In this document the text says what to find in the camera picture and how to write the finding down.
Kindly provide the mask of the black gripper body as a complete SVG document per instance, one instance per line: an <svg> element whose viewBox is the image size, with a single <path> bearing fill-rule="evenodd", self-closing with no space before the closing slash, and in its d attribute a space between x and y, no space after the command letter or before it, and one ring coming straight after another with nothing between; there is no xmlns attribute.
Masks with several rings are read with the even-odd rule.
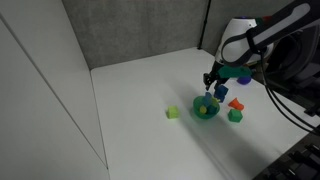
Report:
<svg viewBox="0 0 320 180"><path fill-rule="evenodd" d="M203 83L210 83L211 85L215 83L215 88L219 85L225 84L228 81L228 78L221 78L218 75L218 71L222 68L221 64L214 64L212 70L209 73L203 74Z"/></svg>

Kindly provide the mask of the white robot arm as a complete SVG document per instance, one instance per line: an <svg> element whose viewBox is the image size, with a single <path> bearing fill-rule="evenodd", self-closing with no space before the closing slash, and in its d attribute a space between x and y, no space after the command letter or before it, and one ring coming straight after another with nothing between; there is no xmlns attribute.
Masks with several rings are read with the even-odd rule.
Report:
<svg viewBox="0 0 320 180"><path fill-rule="evenodd" d="M218 74L222 67L240 67L255 54L262 54L268 45L298 30L318 25L319 20L320 0L294 0L266 23L225 38L220 46L220 59L214 62L209 73L203 75L205 88L209 90L213 82L222 79Z"/></svg>

